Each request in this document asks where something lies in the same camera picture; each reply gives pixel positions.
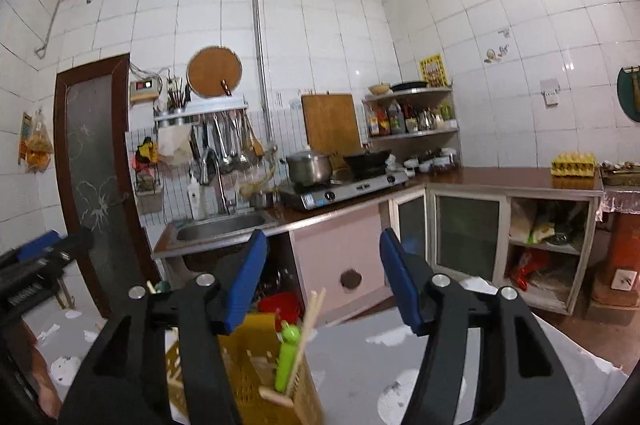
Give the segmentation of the person's left hand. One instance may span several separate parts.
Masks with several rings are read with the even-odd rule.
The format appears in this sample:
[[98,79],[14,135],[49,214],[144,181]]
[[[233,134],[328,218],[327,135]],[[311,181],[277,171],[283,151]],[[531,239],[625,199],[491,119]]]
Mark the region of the person's left hand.
[[16,333],[18,365],[28,374],[29,382],[38,393],[40,409],[51,419],[57,419],[62,401],[50,378],[47,362],[37,348],[37,338],[24,321],[17,324]]

